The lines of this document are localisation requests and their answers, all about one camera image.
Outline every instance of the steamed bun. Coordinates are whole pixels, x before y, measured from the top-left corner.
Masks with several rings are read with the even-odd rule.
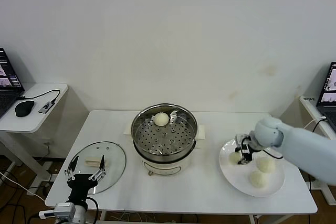
[[[237,165],[238,162],[241,160],[241,153],[240,152],[232,152],[230,153],[229,155],[229,160],[230,160],[230,163],[233,164],[233,165]]]
[[[275,161],[269,157],[260,157],[256,160],[259,170],[263,173],[273,173],[275,171]]]
[[[256,188],[264,188],[268,184],[267,175],[259,170],[251,172],[249,181]]]
[[[157,126],[165,126],[169,122],[169,116],[166,113],[160,112],[155,115],[154,123]]]

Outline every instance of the laptop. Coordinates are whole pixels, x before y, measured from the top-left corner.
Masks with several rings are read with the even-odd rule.
[[[336,131],[336,62],[332,62],[330,65],[316,106]]]
[[[24,91],[5,50],[0,48],[0,117]]]

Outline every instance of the computer mouse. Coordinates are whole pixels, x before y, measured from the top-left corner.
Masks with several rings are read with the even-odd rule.
[[[34,101],[25,101],[25,102],[19,103],[15,107],[16,116],[19,118],[23,118],[24,116],[29,115],[34,104],[35,104]]]

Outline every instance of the black cable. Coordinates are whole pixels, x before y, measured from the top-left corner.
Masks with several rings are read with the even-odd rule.
[[[95,199],[91,198],[91,197],[86,197],[87,199],[91,200],[94,202],[94,204],[96,205],[96,216],[94,217],[94,221],[92,224],[96,224],[97,220],[98,220],[98,214],[99,214],[99,207],[98,207],[98,203],[96,202]]]
[[[58,98],[59,94],[61,94],[61,91],[59,89],[53,89],[53,90],[49,90],[48,92],[45,92],[43,94],[39,94],[35,97],[25,97],[25,96],[22,96],[22,97],[18,97],[16,98],[17,100],[28,100],[28,99],[35,99],[35,98],[38,98],[38,97],[41,97],[42,95],[45,95],[45,94],[48,94],[48,93],[51,93],[51,92],[55,92],[57,91],[58,94],[57,96],[51,101],[52,103],[54,103],[56,101],[56,99]]]
[[[22,210],[23,210],[23,216],[24,216],[24,220],[25,220],[25,224],[27,223],[27,222],[26,222],[26,209],[25,209],[24,206],[22,206],[22,205],[17,205],[17,204],[8,204],[8,206],[22,207]]]
[[[322,122],[322,121],[327,121],[327,119],[321,119],[320,121],[318,121],[318,122],[316,123],[315,127],[313,128],[312,132],[314,132],[314,131],[316,130],[317,126],[318,126],[319,123]]]
[[[284,157],[281,156],[281,157],[276,157],[276,156],[273,156],[272,154],[270,154],[269,152],[267,152],[266,150],[263,150],[264,152],[266,152],[268,155],[270,155],[271,157],[275,158],[275,159],[283,159]]]
[[[28,219],[28,224],[30,224],[32,219],[37,219],[37,218],[38,219],[40,218],[40,216],[38,214],[34,214],[34,215],[30,216],[29,219]]]
[[[10,172],[8,172],[6,170],[0,170],[0,172],[11,174],[15,178],[16,182],[18,183],[18,180],[17,180],[17,178],[15,177],[15,175],[13,173],[10,173]],[[11,187],[13,189],[24,190],[23,188],[19,187],[18,185],[16,185],[16,187],[14,187],[14,186],[11,186],[10,184],[7,184],[6,179],[2,179],[2,176],[0,176],[0,179],[2,180],[2,182],[5,185],[7,185],[7,186],[9,186],[9,187]],[[28,189],[31,189],[31,188],[42,188],[42,187],[45,187],[45,186],[34,186],[34,187],[29,187]]]
[[[35,177],[36,177],[36,176],[34,176],[34,177],[28,182],[28,184],[27,184],[27,186],[26,186],[27,189],[31,189],[31,188],[33,188],[33,187],[28,187],[28,186],[30,185],[31,182],[33,182],[33,180],[35,179]],[[18,198],[16,204],[14,204],[14,205],[16,205],[16,207],[15,207],[15,209],[14,209],[14,214],[13,214],[13,218],[12,218],[12,224],[14,224],[14,219],[15,219],[15,213],[16,213],[17,206],[19,206],[19,202],[20,202],[20,200],[21,200],[21,198],[22,198],[22,196],[23,196],[23,194],[24,194],[25,191],[26,191],[26,190],[23,190],[23,191],[21,192],[21,194],[20,194],[20,196],[19,196],[19,198]]]
[[[9,173],[12,175],[12,177],[15,179],[15,182],[18,182],[17,178],[12,174],[12,173]],[[12,196],[10,197],[10,199],[2,206],[0,207],[0,212],[2,212],[9,204],[9,202],[14,198],[14,196],[16,195],[17,193],[17,190],[18,188],[15,188],[15,192],[12,194]]]

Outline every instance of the cable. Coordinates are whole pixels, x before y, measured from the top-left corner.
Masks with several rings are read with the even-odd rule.
[[[48,92],[45,92],[43,94],[39,94],[35,97],[25,97],[24,95],[22,97],[18,97],[16,98],[17,100],[28,100],[28,99],[35,99],[35,98],[38,98],[38,97],[41,97],[42,95],[45,95],[45,94],[48,94],[48,93],[51,93],[51,92],[55,92],[57,91],[58,94],[57,96],[51,101],[52,103],[54,103],[56,101],[56,99],[58,98],[59,94],[61,94],[61,91],[59,89],[53,89],[53,90],[49,90]]]
[[[12,175],[15,178],[16,181],[18,181],[17,178],[15,177],[15,175],[13,173],[10,173],[10,172],[8,172],[6,170],[0,170],[0,172],[2,172],[2,173],[8,173],[8,174]],[[17,190],[23,190],[22,188],[19,188],[18,186],[14,187],[14,186],[11,186],[10,184],[7,184],[6,180],[3,180],[2,177],[0,177],[0,179],[2,180],[2,182],[6,186],[9,186],[9,187],[11,187],[13,189],[17,189]],[[45,187],[45,186],[34,186],[34,187],[29,187],[29,189],[32,189],[32,188],[42,188],[42,187]]]
[[[18,190],[18,188],[15,188],[16,190],[15,190],[15,192],[12,194],[12,196],[10,197],[10,199],[2,206],[2,207],[0,207],[0,212],[2,212],[7,206],[8,206],[8,204],[9,204],[9,202],[14,198],[14,196],[15,196],[15,194],[17,193],[17,190]]]
[[[320,121],[318,121],[311,132],[314,132],[316,130],[317,126],[319,125],[319,123],[322,122],[322,121],[327,121],[327,119],[321,119]]]
[[[50,148],[49,148],[49,145],[47,145],[47,148],[48,148],[48,152],[46,155],[44,155],[43,157],[41,157],[40,159],[37,159],[36,161],[41,161],[43,158],[47,157],[49,154],[50,154]]]
[[[270,154],[269,152],[267,152],[266,150],[263,150],[263,152],[267,153],[268,155],[270,155],[271,157],[275,158],[275,159],[283,159],[284,157],[281,156],[281,157],[276,157],[276,156],[273,156],[272,154]]]
[[[304,128],[304,129],[307,128],[312,122],[314,122],[314,121],[316,121],[316,120],[320,120],[320,119],[326,119],[326,117],[325,117],[325,116],[321,116],[321,117],[319,117],[319,118],[314,118],[314,119],[311,120],[309,123],[307,123],[307,124],[305,125],[305,127],[303,127],[303,128]]]
[[[30,224],[32,219],[37,219],[37,218],[38,219],[40,218],[40,216],[38,214],[34,214],[34,215],[30,216],[29,219],[28,219],[28,224]]]
[[[23,219],[25,220],[25,224],[26,224],[26,209],[25,209],[25,207],[22,206],[22,205],[18,205],[18,204],[8,204],[8,206],[13,206],[15,208],[22,207],[22,210],[23,210]]]
[[[94,221],[92,224],[96,224],[97,220],[98,220],[98,214],[99,214],[99,207],[98,207],[98,203],[96,202],[95,199],[91,198],[91,197],[86,197],[87,199],[91,200],[94,202],[94,204],[96,205],[96,216],[94,217]]]
[[[0,174],[1,174],[2,176],[4,176],[5,178],[7,178],[9,181],[13,182],[14,184],[20,186],[22,189],[25,189],[27,192],[29,192],[29,193],[35,195],[36,197],[40,198],[40,199],[45,203],[45,200],[42,199],[42,198],[41,198],[40,196],[38,196],[37,194],[32,193],[31,191],[29,191],[28,189],[26,189],[25,187],[23,187],[23,186],[20,185],[19,183],[16,183],[16,182],[12,181],[10,178],[8,178],[6,175],[4,175],[2,172],[0,172]]]

